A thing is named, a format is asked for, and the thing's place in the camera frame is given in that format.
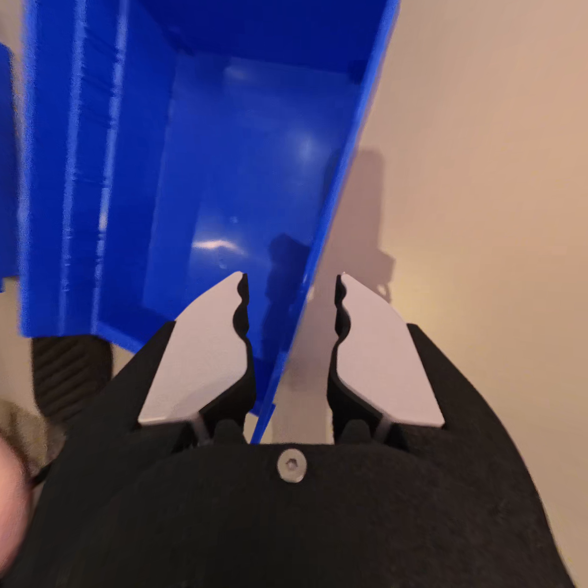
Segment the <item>person's left forearm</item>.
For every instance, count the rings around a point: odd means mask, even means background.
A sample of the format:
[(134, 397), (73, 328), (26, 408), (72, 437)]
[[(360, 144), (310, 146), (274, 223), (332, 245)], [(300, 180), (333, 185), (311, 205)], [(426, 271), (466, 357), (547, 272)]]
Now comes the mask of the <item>person's left forearm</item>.
[(28, 472), (1, 437), (1, 574), (11, 566), (24, 540), (31, 510)]

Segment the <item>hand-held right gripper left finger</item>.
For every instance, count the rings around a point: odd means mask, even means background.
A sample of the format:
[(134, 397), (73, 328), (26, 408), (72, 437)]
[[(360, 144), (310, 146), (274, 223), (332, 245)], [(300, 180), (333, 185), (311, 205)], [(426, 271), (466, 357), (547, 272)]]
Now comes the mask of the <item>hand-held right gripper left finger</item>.
[(187, 422), (206, 442), (217, 424), (244, 427), (256, 401), (247, 275), (235, 272), (176, 318), (138, 416), (140, 425)]

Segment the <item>black round mat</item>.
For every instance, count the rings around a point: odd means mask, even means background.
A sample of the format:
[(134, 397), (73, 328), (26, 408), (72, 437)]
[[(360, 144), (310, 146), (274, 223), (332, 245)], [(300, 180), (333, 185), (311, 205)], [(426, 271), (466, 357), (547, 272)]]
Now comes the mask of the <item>black round mat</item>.
[(41, 415), (64, 430), (112, 378), (113, 352), (95, 335), (31, 339), (33, 397)]

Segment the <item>grey desk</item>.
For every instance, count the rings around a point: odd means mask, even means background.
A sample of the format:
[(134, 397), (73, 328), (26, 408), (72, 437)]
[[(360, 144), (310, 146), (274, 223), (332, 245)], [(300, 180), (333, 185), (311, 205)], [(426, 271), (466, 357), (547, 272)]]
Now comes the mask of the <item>grey desk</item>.
[(489, 402), (587, 587), (587, 1), (399, 2), (271, 439), (332, 440), (349, 273)]

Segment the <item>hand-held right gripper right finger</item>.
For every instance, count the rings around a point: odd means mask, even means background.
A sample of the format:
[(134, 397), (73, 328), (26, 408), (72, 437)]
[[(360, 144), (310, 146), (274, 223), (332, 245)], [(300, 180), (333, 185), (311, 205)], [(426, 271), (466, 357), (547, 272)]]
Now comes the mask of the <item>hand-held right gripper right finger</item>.
[(354, 420), (379, 442), (399, 425), (442, 429), (444, 416), (401, 315), (348, 273), (336, 278), (334, 305), (337, 339), (327, 379), (334, 440)]

